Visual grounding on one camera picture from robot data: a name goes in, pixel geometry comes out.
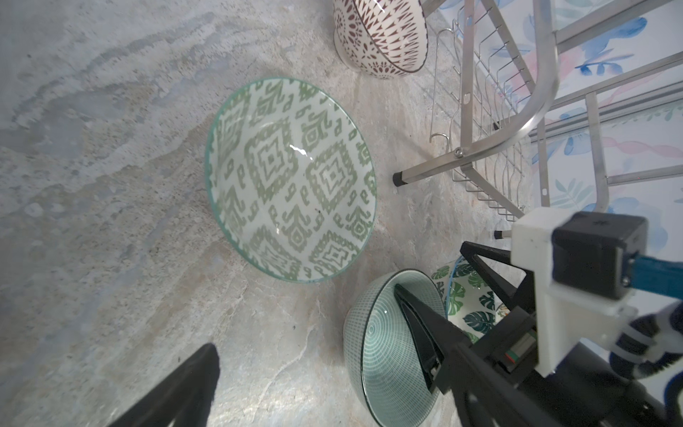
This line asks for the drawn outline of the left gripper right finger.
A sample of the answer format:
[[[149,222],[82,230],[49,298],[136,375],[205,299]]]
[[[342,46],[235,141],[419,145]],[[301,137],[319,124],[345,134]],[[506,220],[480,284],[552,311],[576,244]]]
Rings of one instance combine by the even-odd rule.
[[[467,346],[455,346],[453,395],[463,426],[558,426]]]

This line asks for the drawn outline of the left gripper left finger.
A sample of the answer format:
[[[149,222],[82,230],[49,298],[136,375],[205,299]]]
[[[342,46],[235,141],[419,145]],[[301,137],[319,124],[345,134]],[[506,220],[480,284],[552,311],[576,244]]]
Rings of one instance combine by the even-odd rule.
[[[219,354],[206,343],[112,424],[205,426],[219,377]]]

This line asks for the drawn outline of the pale green grid bowl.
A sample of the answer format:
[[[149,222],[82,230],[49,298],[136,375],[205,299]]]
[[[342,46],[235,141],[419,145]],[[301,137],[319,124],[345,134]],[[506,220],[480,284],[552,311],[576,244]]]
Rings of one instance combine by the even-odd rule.
[[[370,282],[345,319],[343,353],[353,390],[380,426],[419,426],[437,396],[425,384],[407,322],[394,296],[403,286],[441,317],[444,302],[435,283],[414,269]]]

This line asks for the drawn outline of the green monstera leaf bowl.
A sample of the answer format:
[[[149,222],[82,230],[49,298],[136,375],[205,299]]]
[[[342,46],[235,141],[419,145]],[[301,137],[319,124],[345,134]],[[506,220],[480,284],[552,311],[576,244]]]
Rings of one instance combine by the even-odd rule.
[[[461,256],[430,274],[444,302],[448,320],[476,343],[510,310]]]

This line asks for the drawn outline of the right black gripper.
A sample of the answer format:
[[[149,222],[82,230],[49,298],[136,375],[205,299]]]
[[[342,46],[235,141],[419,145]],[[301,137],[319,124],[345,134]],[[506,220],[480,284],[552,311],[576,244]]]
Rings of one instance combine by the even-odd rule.
[[[534,273],[521,269],[525,276],[518,286],[513,286],[484,261],[486,258],[519,270],[510,261],[509,250],[465,241],[460,253],[508,309],[512,311],[519,307],[524,310],[516,311],[511,320],[500,320],[490,332],[473,343],[472,350],[521,392],[537,394],[534,383],[524,382],[523,376],[528,370],[520,365],[535,357],[535,348],[528,349],[526,356],[521,350],[512,348],[515,339],[521,338],[523,332],[536,338],[533,319],[527,314],[534,311]],[[453,348],[457,344],[469,348],[470,338],[402,284],[395,286],[394,297],[409,327],[427,388],[430,392],[450,391],[455,380]]]

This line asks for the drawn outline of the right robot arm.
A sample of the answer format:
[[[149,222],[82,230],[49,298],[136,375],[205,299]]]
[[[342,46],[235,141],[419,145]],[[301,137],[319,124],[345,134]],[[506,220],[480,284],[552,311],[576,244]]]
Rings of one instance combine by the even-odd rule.
[[[476,342],[402,285],[394,296],[409,327],[429,391],[451,394],[465,426],[679,426],[682,378],[672,377],[662,401],[638,381],[681,356],[667,352],[636,364],[665,336],[681,337],[682,307],[637,318],[618,338],[609,360],[580,344],[552,375],[533,369],[540,352],[536,277],[513,286],[489,261],[510,262],[510,252],[472,242],[462,255],[487,280],[509,314]]]

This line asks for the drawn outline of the stainless steel dish rack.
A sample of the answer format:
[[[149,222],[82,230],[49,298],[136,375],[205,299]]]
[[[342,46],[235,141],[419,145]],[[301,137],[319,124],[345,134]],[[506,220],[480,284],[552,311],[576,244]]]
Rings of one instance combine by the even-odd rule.
[[[484,7],[482,16],[475,19],[477,18],[475,14],[475,1],[464,1],[464,17],[460,19],[460,14],[458,14],[452,27],[446,28],[446,30],[454,33],[455,42],[457,42],[458,32],[464,36],[462,56],[460,57],[461,98],[458,101],[461,115],[460,146],[421,165],[396,172],[392,176],[392,181],[397,188],[421,181],[436,174],[460,168],[462,169],[465,181],[471,181],[477,187],[476,192],[485,193],[488,197],[488,199],[484,199],[485,201],[494,202],[494,209],[503,209],[503,215],[511,215],[513,218],[519,219],[524,216],[524,212],[508,197],[505,197],[483,175],[477,172],[474,168],[475,162],[510,149],[520,140],[530,135],[534,129],[536,129],[536,141],[540,144],[539,151],[545,153],[545,115],[549,111],[576,103],[581,99],[587,102],[586,120],[590,122],[588,124],[589,128],[591,130],[596,128],[599,131],[600,117],[608,119],[609,114],[612,114],[613,117],[609,118],[612,119],[616,118],[615,113],[624,112],[624,115],[636,113],[635,110],[631,111],[629,109],[637,107],[637,104],[643,107],[642,110],[648,110],[654,108],[655,105],[646,105],[647,102],[661,100],[664,104],[671,103],[674,100],[665,101],[666,96],[682,94],[682,87],[681,89],[673,90],[674,87],[678,88],[681,86],[681,83],[677,84],[678,86],[669,85],[660,88],[659,92],[651,91],[647,94],[631,97],[628,100],[613,103],[597,110],[595,106],[588,105],[589,101],[596,98],[598,94],[682,65],[682,52],[679,52],[657,62],[643,65],[621,76],[585,87],[581,91],[576,91],[561,98],[555,98],[560,87],[560,55],[562,53],[568,52],[580,44],[601,36],[610,30],[614,30],[627,21],[646,15],[672,1],[610,1],[596,11],[559,30],[555,28],[553,1],[533,1],[535,49],[538,55],[535,79],[529,70],[528,64],[522,58],[514,37],[510,33],[496,2],[480,2]],[[503,42],[502,49],[507,50],[511,55],[508,63],[513,63],[518,70],[517,74],[524,78],[522,87],[526,87],[526,90],[529,92],[529,96],[524,98],[524,100],[529,99],[530,101],[527,101],[524,108],[519,111],[516,110],[516,104],[510,102],[509,112],[516,112],[517,114],[498,120],[496,120],[495,116],[492,116],[494,121],[491,122],[491,126],[497,124],[499,128],[485,138],[474,141],[473,125],[475,122],[473,111],[476,100],[473,92],[474,77],[476,71],[479,70],[476,62],[483,62],[481,57],[478,56],[474,44],[476,26],[482,18],[488,19],[493,25],[493,32],[488,36],[497,35]],[[597,186],[597,204],[595,209],[598,212],[607,211],[609,203],[608,188],[611,186],[640,183],[641,181],[659,181],[682,176],[682,165],[676,165],[675,167],[664,167],[634,174],[621,174],[609,177],[605,174],[601,137],[598,135],[592,136],[592,138],[595,183]],[[540,154],[540,156],[538,160],[540,180],[542,191],[546,191],[548,187],[547,158],[545,154]]]

